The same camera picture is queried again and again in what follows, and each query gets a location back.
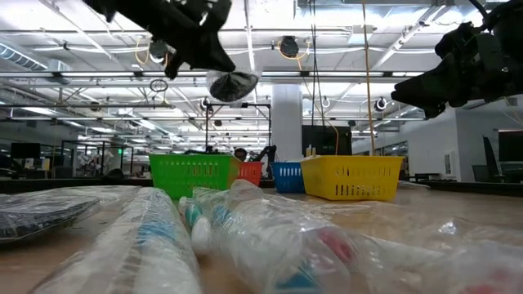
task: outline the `red basket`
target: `red basket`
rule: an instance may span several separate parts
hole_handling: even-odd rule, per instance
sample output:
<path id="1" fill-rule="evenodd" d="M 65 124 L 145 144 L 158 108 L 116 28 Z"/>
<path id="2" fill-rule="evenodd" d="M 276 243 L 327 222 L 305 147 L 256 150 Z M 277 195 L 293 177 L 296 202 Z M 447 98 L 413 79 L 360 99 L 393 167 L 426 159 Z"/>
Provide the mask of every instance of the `red basket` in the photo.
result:
<path id="1" fill-rule="evenodd" d="M 241 163 L 238 178 L 259 185 L 262 178 L 262 167 L 263 163 Z"/>

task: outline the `ceiling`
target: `ceiling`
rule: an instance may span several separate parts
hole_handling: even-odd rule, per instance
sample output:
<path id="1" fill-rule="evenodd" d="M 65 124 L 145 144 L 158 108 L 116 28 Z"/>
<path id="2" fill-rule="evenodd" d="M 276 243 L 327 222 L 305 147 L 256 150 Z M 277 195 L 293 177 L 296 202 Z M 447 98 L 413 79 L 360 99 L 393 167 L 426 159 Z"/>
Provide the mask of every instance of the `ceiling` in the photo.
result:
<path id="1" fill-rule="evenodd" d="M 395 74 L 396 78 L 372 78 L 371 101 L 380 98 L 390 100 L 394 84 L 404 79 L 399 77 L 401 73 L 405 75 L 413 72 L 415 75 L 437 66 L 440 59 L 434 54 L 433 48 L 443 34 L 457 28 L 463 21 L 481 22 L 479 12 L 466 0 L 395 0 L 387 4 L 370 0 L 366 3 L 365 28 L 369 42 L 370 69 L 372 72 L 400 73 Z M 320 83 L 322 96 L 327 99 L 324 102 L 324 114 L 328 117 L 368 117 L 368 90 L 364 83 L 366 59 L 363 15 L 361 2 L 316 1 L 315 54 L 318 67 L 321 71 L 336 72 L 332 77 L 323 78 Z M 256 71 L 259 74 L 269 71 L 296 73 L 300 66 L 303 70 L 312 70 L 314 51 L 310 45 L 307 46 L 311 42 L 312 21 L 309 7 L 304 0 L 234 0 L 229 18 L 219 36 L 222 46 L 239 69 Z M 296 60 L 283 58 L 277 46 L 272 47 L 285 35 L 296 38 L 301 48 L 300 54 L 303 54 L 300 64 Z M 47 67 L 56 66 L 59 60 L 62 69 L 74 72 L 163 71 L 161 63 L 154 63 L 148 57 L 149 42 L 150 34 L 124 16 L 117 15 L 111 24 L 106 24 L 101 16 L 80 0 L 55 0 L 52 3 L 48 0 L 2 0 L 0 44 Z M 0 71 L 14 73 L 27 72 L 28 69 L 12 60 L 6 60 L 4 56 L 4 59 L 0 59 Z M 351 73 L 351 78 L 344 78 L 343 74 L 348 75 L 355 71 L 360 76 L 354 77 Z M 4 86 L 0 92 L 0 101 L 4 104 L 60 102 L 89 105 L 97 101 L 105 105 L 126 105 L 95 112 L 90 109 L 67 108 L 52 109 L 48 113 L 24 108 L 17 109 L 14 116 L 103 117 L 113 120 L 75 121 L 72 127 L 82 131 L 85 127 L 99 127 L 98 131 L 89 129 L 88 137 L 127 135 L 125 140 L 130 143 L 137 136 L 157 136 L 146 140 L 158 146 L 175 143 L 185 146 L 184 148 L 192 148 L 204 142 L 202 130 L 205 121 L 190 120 L 204 117 L 199 107 L 201 100 L 209 96 L 204 73 L 198 77 L 177 78 L 174 82 L 169 82 L 167 91 L 158 95 L 150 93 L 149 89 L 154 78 L 82 76 L 69 77 L 67 84 L 60 84 L 56 81 L 49 82 L 45 78 L 3 77 L 0 80 Z M 303 82 L 299 77 L 268 77 L 263 78 L 254 94 L 245 97 L 244 101 L 269 104 L 273 99 L 272 85 L 275 82 L 299 83 L 302 85 L 304 99 L 311 98 L 307 90 L 312 89 L 311 81 Z M 133 108 L 144 104 L 156 106 L 163 101 L 172 107 Z M 211 122 L 211 130 L 215 136 L 211 139 L 211 144 L 224 148 L 246 145 L 254 149 L 266 145 L 269 124 L 263 117 L 263 111 L 264 109 L 253 107 L 222 108 L 215 114 L 215 119 L 252 119 L 223 119 L 220 127 L 214 127 Z M 390 103 L 385 112 L 375 113 L 373 116 L 422 117 L 416 109 L 398 103 Z M 136 118 L 139 123 L 130 123 L 132 118 Z M 151 120 L 142 123 L 144 121 L 140 122 L 140 118 Z M 333 123 L 346 125 L 346 120 Z M 404 122 L 377 123 L 378 132 L 397 130 L 400 123 Z M 358 121 L 356 129 L 367 131 L 368 123 Z"/>

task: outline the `table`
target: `table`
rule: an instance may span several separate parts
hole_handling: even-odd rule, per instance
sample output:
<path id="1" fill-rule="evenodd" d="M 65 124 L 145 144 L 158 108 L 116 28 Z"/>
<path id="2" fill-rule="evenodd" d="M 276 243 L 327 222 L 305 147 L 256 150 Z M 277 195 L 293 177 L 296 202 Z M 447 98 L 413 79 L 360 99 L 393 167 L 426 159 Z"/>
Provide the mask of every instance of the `table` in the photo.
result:
<path id="1" fill-rule="evenodd" d="M 266 193 L 275 194 L 273 189 Z M 323 204 L 326 201 L 303 194 L 289 198 Z M 485 225 L 523 230 L 523 199 L 504 196 L 448 193 L 425 189 L 400 189 L 394 203 L 437 214 L 461 216 Z M 104 211 L 48 238 L 23 246 L 0 249 L 0 284 L 2 292 L 26 293 L 52 273 L 75 252 L 89 246 L 111 221 L 118 217 L 121 207 L 113 205 Z M 205 293 L 251 293 L 231 272 L 214 258 L 199 260 Z"/>

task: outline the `person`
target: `person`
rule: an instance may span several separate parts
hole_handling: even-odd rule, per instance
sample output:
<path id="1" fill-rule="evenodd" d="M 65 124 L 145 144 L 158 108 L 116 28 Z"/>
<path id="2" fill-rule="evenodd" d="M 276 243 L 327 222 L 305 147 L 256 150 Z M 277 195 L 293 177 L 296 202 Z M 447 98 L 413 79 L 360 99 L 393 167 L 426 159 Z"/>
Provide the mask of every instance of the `person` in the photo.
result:
<path id="1" fill-rule="evenodd" d="M 238 148 L 235 150 L 235 157 L 244 162 L 247 159 L 247 151 L 243 148 Z"/>

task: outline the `yellow basket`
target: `yellow basket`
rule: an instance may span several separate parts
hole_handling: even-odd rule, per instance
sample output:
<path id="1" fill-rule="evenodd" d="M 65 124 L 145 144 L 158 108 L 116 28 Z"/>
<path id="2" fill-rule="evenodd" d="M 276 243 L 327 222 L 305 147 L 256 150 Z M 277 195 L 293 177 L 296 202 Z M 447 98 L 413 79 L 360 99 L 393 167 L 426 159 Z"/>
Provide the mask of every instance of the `yellow basket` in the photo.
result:
<path id="1" fill-rule="evenodd" d="M 319 156 L 302 161 L 305 191 L 329 200 L 389 201 L 396 196 L 402 157 Z"/>

